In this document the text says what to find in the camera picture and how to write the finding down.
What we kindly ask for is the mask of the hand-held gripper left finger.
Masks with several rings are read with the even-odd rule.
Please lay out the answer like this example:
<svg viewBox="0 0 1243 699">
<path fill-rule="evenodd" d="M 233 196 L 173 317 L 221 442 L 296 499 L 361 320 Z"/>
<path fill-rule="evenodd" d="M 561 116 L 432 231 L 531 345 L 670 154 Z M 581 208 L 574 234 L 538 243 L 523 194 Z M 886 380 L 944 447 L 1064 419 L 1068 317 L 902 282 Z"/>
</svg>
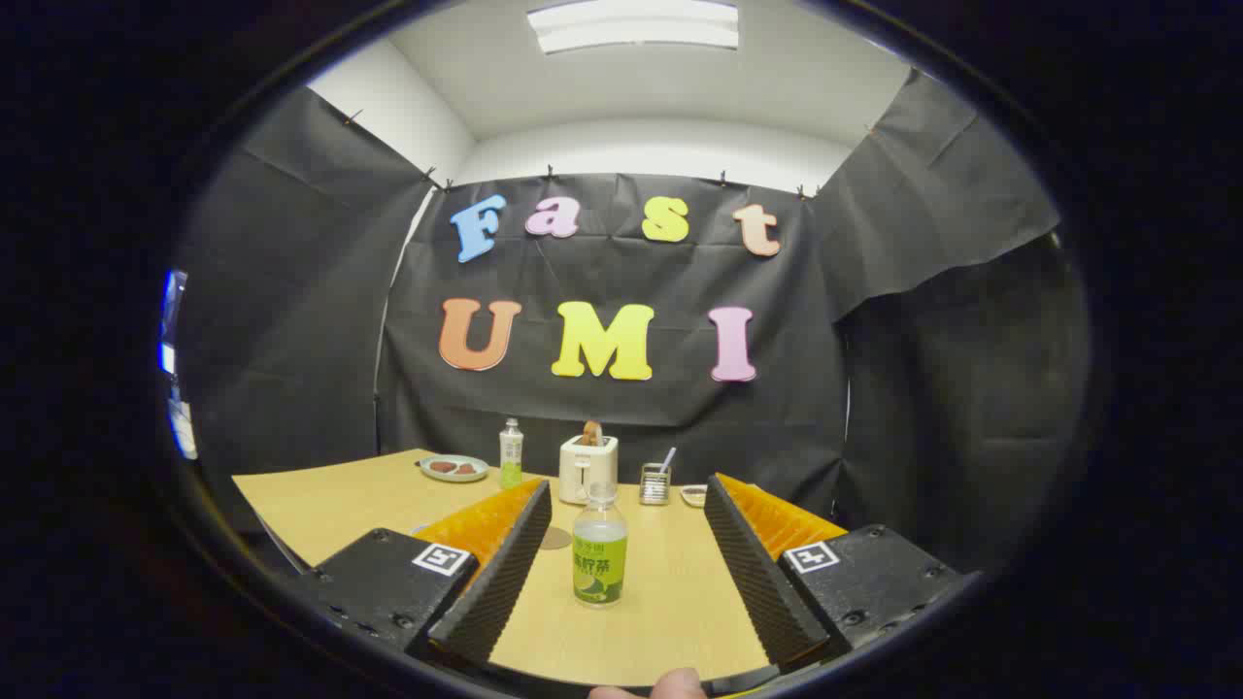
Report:
<svg viewBox="0 0 1243 699">
<path fill-rule="evenodd" d="M 288 590 L 329 631 L 378 655 L 485 665 L 552 512 L 549 483 L 520 483 L 413 535 L 367 530 Z"/>
</svg>

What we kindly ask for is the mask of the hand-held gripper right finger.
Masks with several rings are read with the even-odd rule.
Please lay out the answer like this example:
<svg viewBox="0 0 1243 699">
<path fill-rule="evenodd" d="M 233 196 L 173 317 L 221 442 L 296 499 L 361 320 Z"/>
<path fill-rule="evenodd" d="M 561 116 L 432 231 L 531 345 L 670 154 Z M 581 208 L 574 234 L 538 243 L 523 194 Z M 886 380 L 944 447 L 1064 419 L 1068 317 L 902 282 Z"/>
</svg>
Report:
<svg viewBox="0 0 1243 699">
<path fill-rule="evenodd" d="M 709 478 L 704 512 L 764 655 L 783 670 L 896 634 L 972 583 L 883 522 L 845 530 L 723 474 Z"/>
</svg>

